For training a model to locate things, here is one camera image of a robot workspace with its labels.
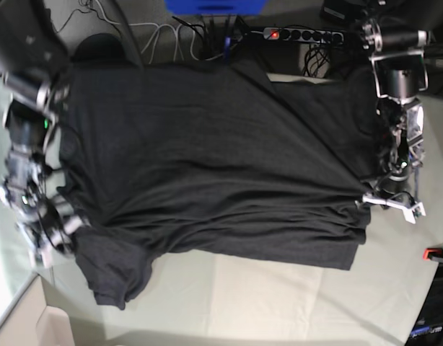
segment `blue box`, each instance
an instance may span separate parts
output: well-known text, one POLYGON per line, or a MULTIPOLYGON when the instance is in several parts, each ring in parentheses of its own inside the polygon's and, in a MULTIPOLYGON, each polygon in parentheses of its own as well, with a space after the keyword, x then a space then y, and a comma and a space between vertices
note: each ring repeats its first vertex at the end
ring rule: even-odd
POLYGON ((166 0, 175 14, 259 14, 266 0, 166 0))

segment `black cable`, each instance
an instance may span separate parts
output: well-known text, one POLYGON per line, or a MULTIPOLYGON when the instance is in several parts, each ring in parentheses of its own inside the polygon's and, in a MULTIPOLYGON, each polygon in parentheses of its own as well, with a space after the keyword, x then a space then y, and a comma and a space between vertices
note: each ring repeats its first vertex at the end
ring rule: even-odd
MULTIPOLYGON (((64 22, 63 25, 61 25, 61 28, 60 28, 58 31, 55 31, 57 34, 59 34, 61 31, 63 31, 63 30, 66 28, 66 26, 68 25, 68 23, 71 21, 72 16, 74 16, 74 14, 75 14, 76 12, 80 12, 80 13, 82 13, 82 14, 90 14, 90 13, 94 12, 94 13, 97 15, 97 18, 98 18, 99 20, 101 20, 102 22, 108 23, 108 22, 106 22, 102 17, 100 17, 100 13, 98 13, 98 11, 97 11, 96 9, 94 9, 94 8, 91 7, 91 0, 89 1, 89 3, 86 3, 86 4, 82 3, 82 1, 79 0, 79 5, 82 6, 82 7, 85 7, 85 8, 87 9, 87 11, 84 12, 84 11, 82 11, 81 9, 75 9, 73 12, 71 12, 70 15, 69 15, 69 17, 68 17, 68 19, 64 22)), ((109 24, 111 27, 114 28, 114 30, 119 34, 119 36, 122 37, 122 34, 120 33, 120 30, 119 30, 114 24, 110 24, 110 23, 108 23, 108 24, 109 24)))
POLYGON ((180 18, 178 18, 176 16, 172 16, 172 18, 175 19, 177 22, 179 22, 181 25, 184 25, 184 26, 189 27, 190 29, 192 29, 197 34, 197 36, 199 36, 201 38, 202 43, 206 44, 206 39, 205 39, 206 29, 205 29, 204 26, 202 26, 200 24, 190 24, 190 23, 185 22, 183 19, 180 19, 180 18), (204 36, 202 36, 201 33, 198 30, 195 29, 196 27, 202 28, 202 30, 204 31, 204 36))
POLYGON ((316 66, 315 72, 313 72, 313 76, 314 76, 315 78, 317 78, 317 74, 319 73, 320 69, 321 69, 326 63, 329 62, 329 60, 328 60, 329 53, 328 53, 328 52, 326 52, 325 54, 322 54, 322 53, 320 52, 320 55, 323 57, 323 59, 322 59, 321 62, 316 66))
POLYGON ((322 49, 322 47, 318 46, 318 47, 312 47, 310 48, 306 53, 305 53, 305 57, 304 57, 304 68, 302 71, 302 74, 304 76, 306 76, 308 74, 309 77, 313 77, 313 75, 315 73, 317 73, 317 70, 315 70, 315 72, 312 73, 312 68, 315 65, 320 65, 320 60, 318 58, 318 54, 321 54, 321 56, 324 58, 324 55, 320 52, 320 50, 322 49), (312 65, 310 66, 310 62, 316 58, 316 61, 314 61, 312 63, 312 65))
POLYGON ((120 32, 118 27, 116 27, 114 24, 109 23, 106 19, 102 18, 100 16, 100 13, 93 7, 93 0, 85 0, 85 2, 82 2, 82 0, 79 0, 79 5, 81 7, 85 7, 86 9, 88 9, 89 13, 94 12, 97 15, 97 18, 99 20, 101 20, 102 22, 108 23, 119 34, 120 38, 122 38, 122 33, 120 32))
POLYGON ((250 29, 250 26, 245 22, 245 20, 244 20, 244 18, 242 18, 242 16, 237 16, 236 20, 239 21, 239 23, 240 23, 240 31, 241 31, 242 35, 246 35, 246 34, 251 33, 252 30, 250 29))
POLYGON ((90 12, 83 12, 80 9, 75 9, 73 12, 71 12, 71 14, 69 15, 68 19, 64 22, 64 24, 61 25, 61 28, 58 31, 56 31, 57 34, 59 34, 61 31, 63 31, 63 29, 67 26, 67 24, 71 20, 72 16, 74 16, 74 13, 76 13, 76 12, 80 12, 82 14, 89 14, 90 13, 90 12))
POLYGON ((402 195, 407 195, 409 197, 410 202, 415 203, 416 200, 414 199, 414 197, 412 197, 412 195, 408 191, 401 191, 401 192, 395 193, 393 196, 388 198, 388 200, 395 200, 396 198, 398 198, 402 195))
POLYGON ((130 53, 132 55, 131 56, 132 60, 135 62, 138 68, 144 70, 143 61, 141 60, 140 49, 138 48, 138 43, 136 42, 135 36, 133 36, 132 30, 128 25, 126 16, 122 12, 122 9, 120 9, 116 0, 107 0, 107 2, 109 2, 110 7, 115 12, 115 15, 118 18, 119 23, 123 27, 125 39, 131 51, 130 53))

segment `wire bundle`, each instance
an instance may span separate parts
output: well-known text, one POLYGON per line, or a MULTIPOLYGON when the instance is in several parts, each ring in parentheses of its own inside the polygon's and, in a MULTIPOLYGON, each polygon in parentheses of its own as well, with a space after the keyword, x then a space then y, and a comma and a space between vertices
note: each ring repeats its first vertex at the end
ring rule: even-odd
MULTIPOLYGON (((110 24, 118 33, 119 35, 122 37, 122 34, 120 33, 120 30, 117 28, 118 25, 121 25, 120 22, 116 22, 111 20, 107 15, 106 15, 106 11, 105 8, 103 7, 102 3, 100 2, 100 0, 78 0, 79 2, 79 6, 82 7, 84 10, 82 9, 75 9, 73 12, 71 12, 71 14, 69 15, 68 19, 64 22, 63 25, 61 25, 60 29, 57 30, 56 32, 59 34, 62 30, 64 30, 64 28, 67 26, 67 24, 69 23, 69 21, 71 20, 71 18, 73 17, 73 15, 76 12, 80 12, 82 14, 89 14, 94 12, 97 15, 97 18, 103 22, 107 22, 108 24, 110 24), (93 7, 93 1, 95 1, 95 3, 98 5, 98 8, 100 11, 97 11, 94 7, 93 7)), ((148 49, 151 47, 152 52, 151 52, 151 57, 149 59, 148 63, 152 63, 155 57, 155 52, 156 52, 156 47, 157 47, 157 43, 159 42, 159 37, 161 35, 161 31, 164 28, 170 29, 173 32, 173 35, 175 36, 175 50, 174 50, 174 55, 173 55, 173 61, 175 62, 177 60, 177 56, 178 53, 180 53, 180 57, 182 59, 184 59, 183 56, 183 51, 181 48, 181 42, 180 42, 180 31, 183 27, 189 27, 193 30, 193 38, 191 40, 191 46, 190 46, 190 54, 191 57, 194 60, 199 60, 196 55, 194 54, 194 45, 195 45, 195 41, 196 41, 196 35, 199 36, 201 38, 201 40, 203 41, 203 45, 207 44, 207 31, 206 28, 203 25, 200 24, 191 24, 191 23, 187 23, 177 17, 173 17, 175 20, 177 20, 179 22, 179 25, 174 27, 173 25, 170 24, 157 24, 157 23, 153 23, 153 22, 139 22, 139 23, 130 23, 128 24, 128 26, 130 27, 143 27, 143 26, 150 26, 150 27, 154 27, 154 31, 151 35, 151 37, 149 38, 148 42, 146 43, 146 45, 141 49, 141 54, 143 55, 145 52, 148 51, 148 49)), ((207 60, 215 60, 217 58, 220 58, 222 56, 221 55, 217 55, 214 56, 212 58, 209 58, 207 60)))
POLYGON ((327 48, 324 49, 322 45, 311 47, 304 57, 304 67, 302 70, 303 76, 317 78, 320 69, 326 64, 330 63, 330 52, 327 48))

